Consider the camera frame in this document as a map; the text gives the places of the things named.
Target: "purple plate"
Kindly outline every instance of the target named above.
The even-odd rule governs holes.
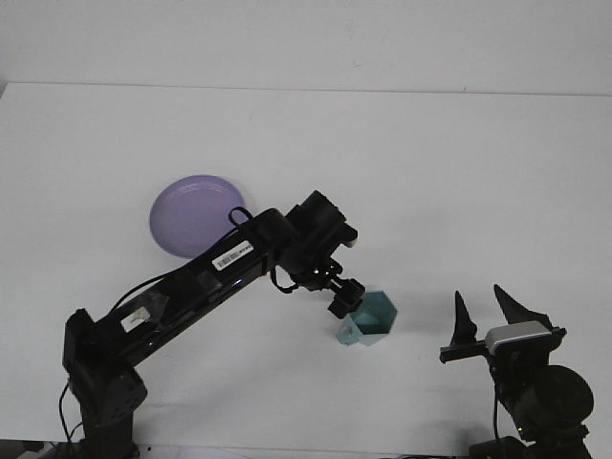
[[[234,228],[228,214],[244,205],[240,191],[220,177],[185,177],[162,191],[153,203],[151,234],[165,251],[194,258]]]

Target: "white tabletop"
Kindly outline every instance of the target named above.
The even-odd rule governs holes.
[[[225,177],[253,212],[314,189],[360,232],[345,273],[400,310],[340,345],[331,297],[260,279],[138,367],[138,443],[462,453],[491,439],[483,359],[442,365],[460,290],[480,335],[493,283],[568,336],[612,429],[612,99],[10,84],[0,99],[0,437],[62,437],[63,327],[184,261],[148,232],[157,194]],[[76,424],[77,404],[66,404]],[[515,435],[501,415],[501,433]]]

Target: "label sticker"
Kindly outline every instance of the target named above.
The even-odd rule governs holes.
[[[121,321],[121,325],[123,326],[123,330],[125,330],[125,332],[127,333],[134,330],[141,323],[147,322],[150,318],[151,315],[149,314],[149,312],[144,307],[141,307],[134,311],[132,314],[130,314],[128,317],[125,317]]]
[[[253,247],[249,241],[243,241],[233,249],[226,251],[223,255],[217,256],[212,260],[212,265],[217,271],[222,271],[228,267],[231,263],[239,260],[250,251],[253,251]]]

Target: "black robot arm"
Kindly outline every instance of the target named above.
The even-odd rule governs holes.
[[[340,278],[342,268],[331,255],[356,239],[345,217],[315,191],[287,216],[271,208],[250,218],[96,322],[77,310],[66,323],[63,364],[81,407],[85,438],[78,454],[92,459],[137,454],[133,412],[147,392],[134,367],[256,278],[272,272],[276,284],[277,266],[295,283],[292,289],[332,290],[329,309],[337,317],[355,311],[364,288]]]
[[[582,421],[593,410],[593,393],[578,373],[549,364],[565,329],[528,310],[499,286],[494,292],[508,325],[476,340],[476,325],[457,293],[455,330],[450,346],[441,349],[440,360],[485,357],[496,398],[512,416],[521,439],[532,443],[526,447],[506,437],[474,445],[470,459],[591,459],[583,443],[588,430]]]

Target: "teal geometric cup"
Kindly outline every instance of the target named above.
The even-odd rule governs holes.
[[[346,315],[336,338],[347,346],[356,342],[371,346],[389,334],[397,314],[384,292],[367,292],[357,311]]]

